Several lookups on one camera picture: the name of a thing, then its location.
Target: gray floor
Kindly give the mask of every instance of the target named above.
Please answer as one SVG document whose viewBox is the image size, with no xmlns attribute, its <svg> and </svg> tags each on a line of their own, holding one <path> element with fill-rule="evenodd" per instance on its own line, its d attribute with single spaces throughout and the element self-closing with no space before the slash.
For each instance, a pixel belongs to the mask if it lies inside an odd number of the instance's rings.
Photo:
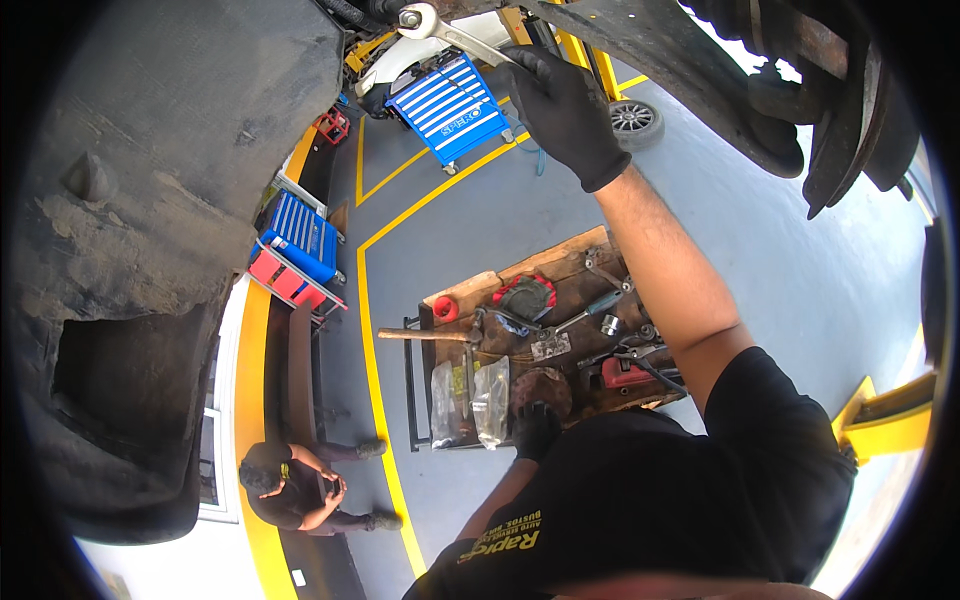
<svg viewBox="0 0 960 600">
<path fill-rule="evenodd" d="M 634 76 L 617 66 L 618 79 Z M 497 98 L 502 86 L 492 84 Z M 636 165 L 730 285 L 756 341 L 792 376 L 798 389 L 831 414 L 865 374 L 877 389 L 892 385 L 920 322 L 919 287 L 925 220 L 896 190 L 881 194 L 861 178 L 847 198 L 814 221 L 805 219 L 802 180 L 781 180 L 756 167 L 683 106 L 646 82 L 626 90 L 660 109 L 667 133 L 635 156 Z M 801 132 L 809 146 L 809 132 Z M 415 162 L 353 206 L 355 134 L 337 163 L 331 204 L 350 202 L 340 269 L 350 310 L 322 336 L 324 401 L 349 409 L 327 424 L 341 443 L 375 434 L 360 337 L 356 249 L 446 180 L 432 155 Z M 458 160 L 471 164 L 493 140 Z M 398 123 L 366 123 L 364 189 L 369 190 L 422 148 Z M 547 160 L 536 176 L 536 154 L 511 150 L 444 192 L 366 252 L 374 329 L 401 326 L 418 302 L 486 269 L 501 269 L 603 223 L 593 199 L 573 175 Z M 495 452 L 410 453 L 403 387 L 402 343 L 375 340 L 383 404 L 396 464 L 420 550 L 430 565 L 453 539 L 514 458 Z M 422 382 L 418 380 L 418 394 Z M 692 407 L 673 411 L 702 430 Z M 425 416 L 420 432 L 425 434 Z M 381 463 L 337 466 L 349 481 L 344 510 L 391 508 Z M 349 534 L 350 549 L 371 599 L 397 598 L 413 581 L 399 534 Z"/>
</svg>

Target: white car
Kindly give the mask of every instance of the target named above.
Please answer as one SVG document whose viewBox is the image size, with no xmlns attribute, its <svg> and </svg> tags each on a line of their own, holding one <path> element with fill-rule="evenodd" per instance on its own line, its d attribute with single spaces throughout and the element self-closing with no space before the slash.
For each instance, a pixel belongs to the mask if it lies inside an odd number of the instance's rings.
<svg viewBox="0 0 960 600">
<path fill-rule="evenodd" d="M 463 19 L 456 19 L 450 23 L 458 29 L 462 29 L 468 34 L 479 38 L 486 44 L 499 48 L 510 43 L 510 34 L 507 28 L 500 22 L 500 17 L 496 12 L 484 12 Z M 356 83 L 353 90 L 356 92 L 357 101 L 364 110 L 371 116 L 378 116 L 377 113 L 382 110 L 381 98 L 365 98 L 375 86 L 386 91 L 386 85 L 392 84 L 411 65 L 421 60 L 439 55 L 443 50 L 450 47 L 450 44 L 437 39 L 428 37 L 427 39 L 410 39 L 401 36 L 386 52 L 380 55 L 376 61 L 367 68 L 367 72 Z"/>
</svg>

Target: sneaker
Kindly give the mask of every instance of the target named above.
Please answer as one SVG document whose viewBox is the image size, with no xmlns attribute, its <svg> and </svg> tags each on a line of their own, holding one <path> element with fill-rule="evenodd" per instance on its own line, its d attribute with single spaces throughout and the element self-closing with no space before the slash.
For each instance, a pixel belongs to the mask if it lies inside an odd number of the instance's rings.
<svg viewBox="0 0 960 600">
<path fill-rule="evenodd" d="M 403 520 L 393 513 L 371 513 L 370 526 L 373 529 L 386 529 L 387 531 L 396 531 L 403 525 Z"/>
<path fill-rule="evenodd" d="M 357 446 L 357 456 L 359 456 L 360 460 L 362 461 L 365 461 L 368 458 L 373 458 L 374 456 L 380 456 L 386 451 L 387 443 L 383 440 L 367 442 L 366 444 L 360 444 Z"/>
</svg>

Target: hand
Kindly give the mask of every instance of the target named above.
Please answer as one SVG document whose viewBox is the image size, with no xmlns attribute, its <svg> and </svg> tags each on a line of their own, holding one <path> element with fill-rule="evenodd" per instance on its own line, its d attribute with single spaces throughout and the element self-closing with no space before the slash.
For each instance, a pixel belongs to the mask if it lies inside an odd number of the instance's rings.
<svg viewBox="0 0 960 600">
<path fill-rule="evenodd" d="M 326 479 L 326 480 L 329 480 L 329 481 L 336 481 L 336 480 L 338 480 L 338 479 L 343 479 L 343 477 L 340 476 L 340 473 L 337 473 L 337 472 L 335 472 L 335 471 L 332 471 L 332 470 L 330 470 L 329 468 L 321 468 L 321 469 L 320 469 L 320 476 L 321 476 L 323 479 Z"/>
<path fill-rule="evenodd" d="M 503 48 L 516 64 L 501 62 L 520 121 L 540 147 L 592 194 L 630 165 L 613 135 L 607 95 L 586 69 L 537 46 Z"/>
<path fill-rule="evenodd" d="M 333 493 L 333 490 L 326 493 L 326 498 L 324 499 L 324 504 L 330 507 L 330 509 L 335 509 L 340 506 L 340 503 L 344 501 L 344 494 L 347 492 L 347 486 L 341 485 L 340 491 L 336 494 Z"/>
<path fill-rule="evenodd" d="M 516 411 L 513 440 L 517 458 L 539 463 L 560 437 L 560 418 L 548 404 L 527 402 Z"/>
</svg>

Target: car wheel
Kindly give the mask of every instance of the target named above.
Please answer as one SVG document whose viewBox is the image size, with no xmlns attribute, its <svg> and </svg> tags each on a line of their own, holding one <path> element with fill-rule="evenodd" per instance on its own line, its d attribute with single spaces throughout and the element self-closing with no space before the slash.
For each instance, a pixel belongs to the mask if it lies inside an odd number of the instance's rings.
<svg viewBox="0 0 960 600">
<path fill-rule="evenodd" d="M 663 139 L 663 116 L 656 108 L 637 100 L 610 104 L 613 135 L 627 152 L 645 150 Z"/>
</svg>

